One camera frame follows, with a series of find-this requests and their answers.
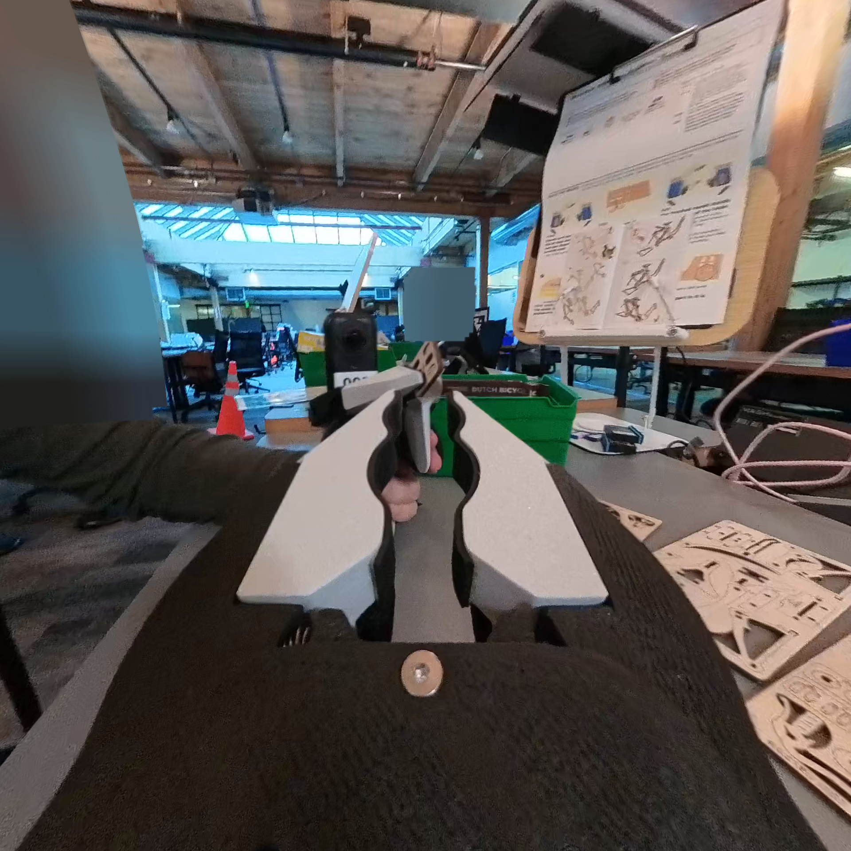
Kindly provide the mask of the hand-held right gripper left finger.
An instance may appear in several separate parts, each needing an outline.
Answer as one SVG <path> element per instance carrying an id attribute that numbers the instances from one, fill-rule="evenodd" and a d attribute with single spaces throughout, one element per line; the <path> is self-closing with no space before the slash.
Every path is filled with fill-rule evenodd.
<path id="1" fill-rule="evenodd" d="M 336 610 L 363 640 L 390 641 L 396 555 L 382 492 L 398 470 L 401 432 L 402 394 L 391 390 L 302 459 L 238 601 Z"/>

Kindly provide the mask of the arc-pattern wooden parts sheet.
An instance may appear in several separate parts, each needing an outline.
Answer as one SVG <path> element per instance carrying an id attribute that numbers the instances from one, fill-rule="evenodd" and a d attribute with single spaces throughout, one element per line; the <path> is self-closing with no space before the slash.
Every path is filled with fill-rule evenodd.
<path id="1" fill-rule="evenodd" d="M 800 781 L 850 815 L 850 637 L 751 696 L 757 738 Z"/>

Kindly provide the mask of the person's left forearm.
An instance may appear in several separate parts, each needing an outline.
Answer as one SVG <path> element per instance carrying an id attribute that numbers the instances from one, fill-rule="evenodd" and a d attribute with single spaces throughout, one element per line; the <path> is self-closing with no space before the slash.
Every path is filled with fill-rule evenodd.
<path id="1" fill-rule="evenodd" d="M 301 456 L 161 420 L 1 431 L 3 480 L 73 495 L 129 519 L 174 523 L 224 525 L 239 498 L 292 477 Z"/>

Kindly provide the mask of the brown cardboard box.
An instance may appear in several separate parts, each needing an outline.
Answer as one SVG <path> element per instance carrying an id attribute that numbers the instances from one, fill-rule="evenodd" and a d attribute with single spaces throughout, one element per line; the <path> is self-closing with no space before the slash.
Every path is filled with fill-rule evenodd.
<path id="1" fill-rule="evenodd" d="M 522 399 L 548 398 L 550 389 L 539 382 L 504 379 L 495 375 L 450 377 L 442 380 L 445 394 L 457 392 L 468 398 Z"/>

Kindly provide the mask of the printed instruction sheet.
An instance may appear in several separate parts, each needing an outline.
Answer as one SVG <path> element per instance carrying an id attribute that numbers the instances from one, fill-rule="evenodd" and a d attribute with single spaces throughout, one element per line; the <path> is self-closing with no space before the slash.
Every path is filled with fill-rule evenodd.
<path id="1" fill-rule="evenodd" d="M 525 331 L 674 336 L 723 320 L 784 11 L 751 5 L 567 95 Z"/>

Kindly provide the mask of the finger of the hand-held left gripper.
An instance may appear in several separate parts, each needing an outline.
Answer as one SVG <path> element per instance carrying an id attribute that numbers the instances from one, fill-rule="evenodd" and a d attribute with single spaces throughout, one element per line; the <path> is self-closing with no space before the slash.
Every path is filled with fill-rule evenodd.
<path id="1" fill-rule="evenodd" d="M 388 392 L 407 402 L 425 386 L 425 381 L 425 374 L 413 366 L 396 366 L 355 380 L 340 389 L 342 410 L 345 414 L 356 415 Z"/>

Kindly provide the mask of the black office chair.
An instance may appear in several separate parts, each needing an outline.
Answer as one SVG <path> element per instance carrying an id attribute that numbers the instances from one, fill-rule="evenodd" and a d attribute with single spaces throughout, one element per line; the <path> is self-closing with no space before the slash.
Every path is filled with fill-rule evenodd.
<path id="1" fill-rule="evenodd" d="M 265 345 L 262 331 L 239 331 L 229 333 L 229 360 L 236 365 L 238 385 L 245 392 L 268 392 L 259 383 L 266 375 Z"/>

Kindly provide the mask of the slotted wooden parts sheet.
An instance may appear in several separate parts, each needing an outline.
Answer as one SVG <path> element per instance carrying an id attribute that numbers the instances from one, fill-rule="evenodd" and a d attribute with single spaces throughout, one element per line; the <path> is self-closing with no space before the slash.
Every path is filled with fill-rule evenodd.
<path id="1" fill-rule="evenodd" d="M 768 683 L 849 634 L 849 566 L 725 520 L 654 557 L 736 670 Z"/>

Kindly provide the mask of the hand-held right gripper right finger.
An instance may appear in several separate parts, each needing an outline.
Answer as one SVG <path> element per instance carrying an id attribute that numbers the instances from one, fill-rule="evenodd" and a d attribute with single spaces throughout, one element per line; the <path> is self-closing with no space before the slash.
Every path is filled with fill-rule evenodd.
<path id="1" fill-rule="evenodd" d="M 467 396 L 449 394 L 453 590 L 484 643 L 516 610 L 590 609 L 609 593 L 559 489 L 564 473 Z"/>

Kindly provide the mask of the white stand base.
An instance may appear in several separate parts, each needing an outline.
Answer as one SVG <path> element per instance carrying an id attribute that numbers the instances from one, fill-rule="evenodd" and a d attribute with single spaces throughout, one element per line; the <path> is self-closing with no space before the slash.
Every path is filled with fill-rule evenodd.
<path id="1" fill-rule="evenodd" d="M 662 452 L 667 449 L 680 449 L 689 442 L 688 439 L 675 437 L 663 431 L 646 429 L 644 427 L 644 418 L 640 419 L 638 424 L 634 424 L 628 420 L 608 416 L 606 414 L 580 413 L 577 414 L 574 419 L 570 443 L 590 453 L 599 455 L 615 455 L 606 454 L 602 452 L 601 449 L 601 430 L 606 424 L 623 426 L 633 425 L 643 431 L 644 443 L 638 448 L 637 453 L 652 453 Z"/>

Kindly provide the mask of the black equipment box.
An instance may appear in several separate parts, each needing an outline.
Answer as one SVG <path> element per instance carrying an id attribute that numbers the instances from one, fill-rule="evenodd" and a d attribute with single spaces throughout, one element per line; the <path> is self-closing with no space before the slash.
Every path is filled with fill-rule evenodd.
<path id="1" fill-rule="evenodd" d="M 755 465 L 750 473 L 758 481 L 769 484 L 826 481 L 829 486 L 849 481 L 849 468 L 790 465 L 797 461 L 849 461 L 847 422 L 800 411 L 741 405 L 723 423 L 735 455 Z"/>

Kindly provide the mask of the white stand pole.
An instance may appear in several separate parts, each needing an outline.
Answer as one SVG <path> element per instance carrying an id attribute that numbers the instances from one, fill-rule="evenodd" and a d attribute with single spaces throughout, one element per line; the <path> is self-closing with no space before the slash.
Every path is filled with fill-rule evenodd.
<path id="1" fill-rule="evenodd" d="M 648 412 L 644 418 L 644 427 L 652 429 L 658 410 L 659 392 L 664 374 L 665 348 L 654 348 L 653 375 L 648 401 Z"/>

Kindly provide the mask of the wheel-pattern wooden parts sheet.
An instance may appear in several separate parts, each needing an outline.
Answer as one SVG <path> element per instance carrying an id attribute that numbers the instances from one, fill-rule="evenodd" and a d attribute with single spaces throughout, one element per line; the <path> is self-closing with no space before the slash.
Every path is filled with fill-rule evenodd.
<path id="1" fill-rule="evenodd" d="M 605 500 L 600 500 L 599 502 L 622 527 L 640 541 L 645 541 L 662 525 L 662 521 L 653 516 L 648 516 Z"/>

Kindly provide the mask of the small slotted wooden part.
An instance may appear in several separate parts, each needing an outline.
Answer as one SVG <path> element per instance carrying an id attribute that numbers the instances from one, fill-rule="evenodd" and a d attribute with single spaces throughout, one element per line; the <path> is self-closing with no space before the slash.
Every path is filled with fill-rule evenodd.
<path id="1" fill-rule="evenodd" d="M 421 376 L 420 385 L 414 391 L 417 398 L 424 400 L 441 396 L 444 359 L 438 343 L 434 341 L 423 343 L 413 360 L 405 366 L 412 368 Z"/>

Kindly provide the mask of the orange traffic cone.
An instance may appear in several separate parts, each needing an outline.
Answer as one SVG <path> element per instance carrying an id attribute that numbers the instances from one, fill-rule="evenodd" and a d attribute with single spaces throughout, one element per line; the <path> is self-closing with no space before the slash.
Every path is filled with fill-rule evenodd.
<path id="1" fill-rule="evenodd" d="M 229 360 L 225 394 L 221 400 L 216 426 L 211 433 L 221 437 L 238 437 L 243 441 L 252 441 L 254 434 L 247 429 L 242 410 L 239 409 L 237 404 L 239 392 L 238 367 L 235 361 Z"/>

